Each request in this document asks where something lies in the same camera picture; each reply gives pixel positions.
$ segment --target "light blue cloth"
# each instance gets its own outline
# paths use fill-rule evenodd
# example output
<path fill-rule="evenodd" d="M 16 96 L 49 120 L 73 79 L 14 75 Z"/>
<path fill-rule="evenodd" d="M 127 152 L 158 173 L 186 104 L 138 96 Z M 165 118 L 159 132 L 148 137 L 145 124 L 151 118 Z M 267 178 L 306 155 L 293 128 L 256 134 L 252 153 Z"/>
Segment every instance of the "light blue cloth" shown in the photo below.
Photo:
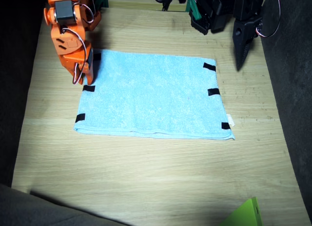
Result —
<path fill-rule="evenodd" d="M 101 51 L 94 92 L 83 91 L 74 129 L 87 134 L 226 140 L 232 130 L 212 59 Z"/>

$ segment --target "green component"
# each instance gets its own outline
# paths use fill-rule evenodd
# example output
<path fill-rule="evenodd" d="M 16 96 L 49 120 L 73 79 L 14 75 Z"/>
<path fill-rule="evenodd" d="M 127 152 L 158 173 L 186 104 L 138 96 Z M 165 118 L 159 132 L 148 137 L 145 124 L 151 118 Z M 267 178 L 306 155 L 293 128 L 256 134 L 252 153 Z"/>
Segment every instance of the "green component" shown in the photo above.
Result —
<path fill-rule="evenodd" d="M 220 226 L 263 226 L 257 198 L 247 200 Z"/>
<path fill-rule="evenodd" d="M 101 7 L 108 8 L 108 0 L 94 0 L 96 11 L 100 10 Z"/>
<path fill-rule="evenodd" d="M 196 1 L 195 0 L 187 0 L 186 10 L 185 12 L 190 12 L 190 9 L 192 11 L 192 15 L 195 18 L 195 20 L 201 19 L 201 14 L 198 11 Z"/>

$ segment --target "towel tag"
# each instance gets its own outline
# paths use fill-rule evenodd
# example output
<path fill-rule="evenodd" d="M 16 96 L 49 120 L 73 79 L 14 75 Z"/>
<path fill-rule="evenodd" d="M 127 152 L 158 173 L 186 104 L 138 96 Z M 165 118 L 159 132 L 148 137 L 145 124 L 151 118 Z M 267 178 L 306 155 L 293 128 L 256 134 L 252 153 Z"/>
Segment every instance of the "towel tag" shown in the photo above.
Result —
<path fill-rule="evenodd" d="M 235 126 L 235 123 L 233 121 L 233 118 L 232 118 L 231 114 L 226 114 L 226 115 L 228 116 L 229 125 Z"/>

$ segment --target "wooden surface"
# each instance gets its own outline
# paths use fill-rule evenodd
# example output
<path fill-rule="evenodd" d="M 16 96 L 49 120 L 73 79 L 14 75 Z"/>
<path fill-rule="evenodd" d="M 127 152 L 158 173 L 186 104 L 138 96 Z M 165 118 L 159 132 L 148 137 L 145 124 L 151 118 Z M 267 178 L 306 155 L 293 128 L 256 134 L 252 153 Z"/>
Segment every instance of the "wooden surface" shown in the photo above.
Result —
<path fill-rule="evenodd" d="M 73 131 L 81 86 L 41 27 L 13 188 L 135 226 L 216 226 L 258 197 L 264 225 L 310 225 L 279 121 L 260 38 L 235 69 L 233 22 L 202 35 L 180 12 L 110 8 L 96 48 L 214 58 L 236 140 L 162 140 Z"/>
<path fill-rule="evenodd" d="M 162 4 L 155 2 L 155 0 L 109 0 L 109 7 L 160 11 Z M 179 4 L 178 0 L 172 0 L 168 11 L 185 11 L 185 8 L 186 3 Z"/>

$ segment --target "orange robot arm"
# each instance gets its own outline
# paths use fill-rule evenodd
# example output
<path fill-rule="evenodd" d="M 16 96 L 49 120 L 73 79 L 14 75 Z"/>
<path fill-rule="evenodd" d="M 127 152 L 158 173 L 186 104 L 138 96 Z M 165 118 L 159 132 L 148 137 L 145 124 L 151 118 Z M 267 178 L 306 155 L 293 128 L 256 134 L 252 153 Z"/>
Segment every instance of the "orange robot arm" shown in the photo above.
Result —
<path fill-rule="evenodd" d="M 47 25 L 52 25 L 51 37 L 62 65 L 73 76 L 73 84 L 93 82 L 93 48 L 86 41 L 86 31 L 93 31 L 101 21 L 100 11 L 92 11 L 87 4 L 93 0 L 48 0 L 44 9 Z"/>

